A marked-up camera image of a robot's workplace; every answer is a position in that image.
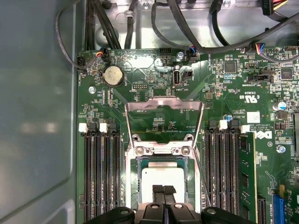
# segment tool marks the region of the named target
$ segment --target capacitor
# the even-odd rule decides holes
[[[286,151],[286,148],[282,145],[279,145],[279,146],[276,147],[276,151],[278,153],[284,153]]]
[[[223,119],[226,120],[227,122],[230,122],[233,119],[233,116],[225,114],[223,115]]]
[[[123,83],[124,74],[117,66],[109,66],[103,72],[103,78],[107,85],[117,87]]]
[[[273,104],[273,110],[275,111],[283,111],[286,109],[286,102],[280,101]]]

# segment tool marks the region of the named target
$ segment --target yellow wire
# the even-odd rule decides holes
[[[282,6],[283,6],[285,3],[287,3],[287,2],[288,2],[288,0],[279,3],[277,6],[275,6],[275,7],[273,8],[273,10],[277,10],[278,8],[282,7]]]
[[[258,51],[257,44],[256,44],[256,52],[257,52],[258,55],[260,54],[260,52]]]

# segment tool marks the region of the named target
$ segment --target gray side panel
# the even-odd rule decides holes
[[[76,80],[54,33],[55,15],[69,2],[1,1],[0,223],[75,221]],[[69,52],[74,18],[70,8],[61,19]]]

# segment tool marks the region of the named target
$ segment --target screw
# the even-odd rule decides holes
[[[143,152],[144,152],[144,149],[142,147],[137,147],[135,152],[136,152],[137,155],[142,155]]]
[[[145,2],[142,6],[143,6],[144,9],[148,9],[149,8],[149,3]]]
[[[212,215],[216,214],[216,211],[214,209],[208,209],[207,212]]]
[[[284,146],[277,146],[276,147],[276,151],[278,153],[285,153],[286,152],[286,148]]]
[[[189,155],[190,153],[190,149],[188,147],[183,147],[182,148],[182,154],[183,155]]]
[[[226,0],[223,2],[224,7],[230,7],[230,0]]]
[[[175,207],[176,209],[181,209],[183,206],[182,206],[181,204],[175,204],[174,207]]]
[[[94,86],[89,86],[89,88],[88,88],[88,91],[90,94],[95,94],[96,90],[97,89]]]
[[[184,57],[185,57],[185,54],[182,51],[180,51],[180,52],[177,53],[177,59],[178,60],[183,60]]]
[[[160,206],[158,205],[158,204],[152,204],[151,205],[151,208],[153,208],[153,209],[157,209],[157,208],[159,208]]]

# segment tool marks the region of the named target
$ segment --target connector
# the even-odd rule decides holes
[[[245,47],[245,54],[250,54],[250,53],[256,53],[256,45],[254,43],[251,43],[247,47]]]
[[[213,12],[219,12],[221,10],[221,6],[223,4],[223,0],[214,0],[212,1],[209,13],[212,14]]]
[[[285,223],[285,201],[279,195],[273,196],[274,223]]]
[[[260,0],[264,15],[272,15],[274,13],[273,0]]]

